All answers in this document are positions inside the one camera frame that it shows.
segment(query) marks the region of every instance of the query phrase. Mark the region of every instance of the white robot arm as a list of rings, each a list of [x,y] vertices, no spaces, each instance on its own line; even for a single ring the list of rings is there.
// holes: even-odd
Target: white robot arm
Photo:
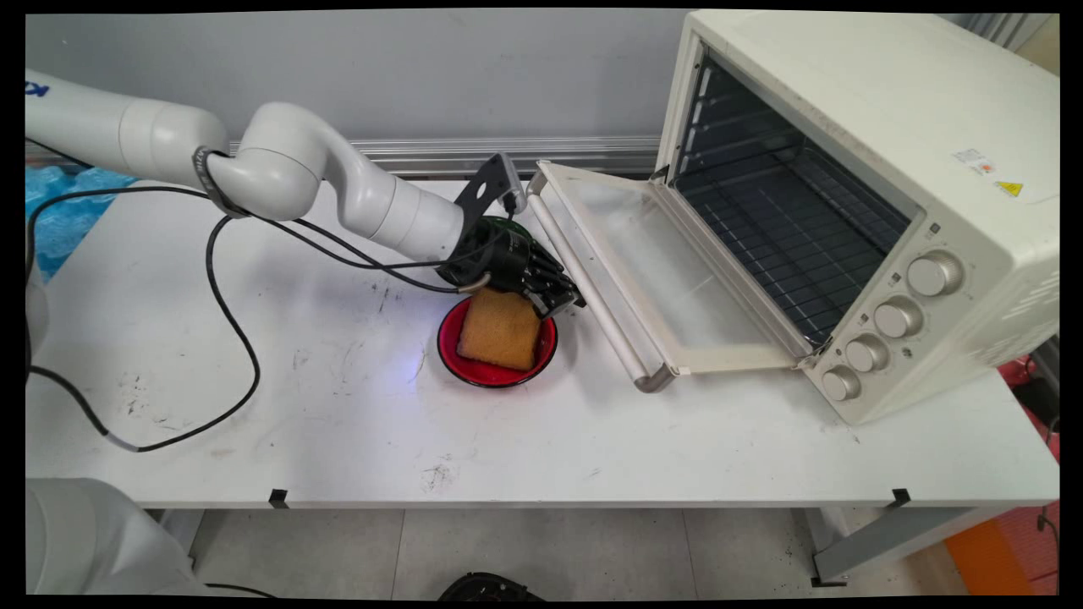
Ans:
[[[25,89],[26,137],[90,165],[205,190],[193,154],[200,147],[229,153],[222,122],[199,108],[31,69]],[[304,216],[327,180],[343,226],[413,260],[449,257],[462,233],[459,206],[387,173],[326,121],[292,104],[261,106],[237,155],[209,156],[207,171],[234,204],[279,221]]]

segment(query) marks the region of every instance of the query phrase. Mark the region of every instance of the table leg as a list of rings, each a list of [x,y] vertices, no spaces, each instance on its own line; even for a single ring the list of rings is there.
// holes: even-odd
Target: table leg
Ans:
[[[817,552],[814,585],[841,585],[849,573],[898,560],[1003,514],[1006,507],[904,507],[892,504],[852,532],[843,508],[806,510]]]

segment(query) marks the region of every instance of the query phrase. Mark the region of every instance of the bread slice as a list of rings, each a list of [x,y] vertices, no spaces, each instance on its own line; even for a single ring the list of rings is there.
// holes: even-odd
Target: bread slice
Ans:
[[[534,367],[542,321],[531,301],[487,287],[473,295],[459,335],[459,355],[507,368]]]

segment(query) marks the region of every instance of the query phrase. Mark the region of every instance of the oven door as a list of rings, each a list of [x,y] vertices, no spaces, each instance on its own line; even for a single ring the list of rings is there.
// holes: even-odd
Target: oven door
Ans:
[[[794,367],[811,352],[803,340],[787,346],[792,325],[694,224],[680,195],[548,161],[538,168],[531,208],[640,390],[691,374]]]

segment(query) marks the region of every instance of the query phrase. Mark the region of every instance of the blue plastic wrap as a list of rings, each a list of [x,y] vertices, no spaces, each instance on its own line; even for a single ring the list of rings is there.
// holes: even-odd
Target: blue plastic wrap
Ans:
[[[102,189],[121,189],[135,181],[94,167],[76,176],[64,173],[60,167],[26,168],[26,219],[29,220],[41,204],[62,194]],[[94,222],[105,213],[116,195],[99,195],[63,200],[38,218],[35,245],[41,277],[48,282],[75,251]]]

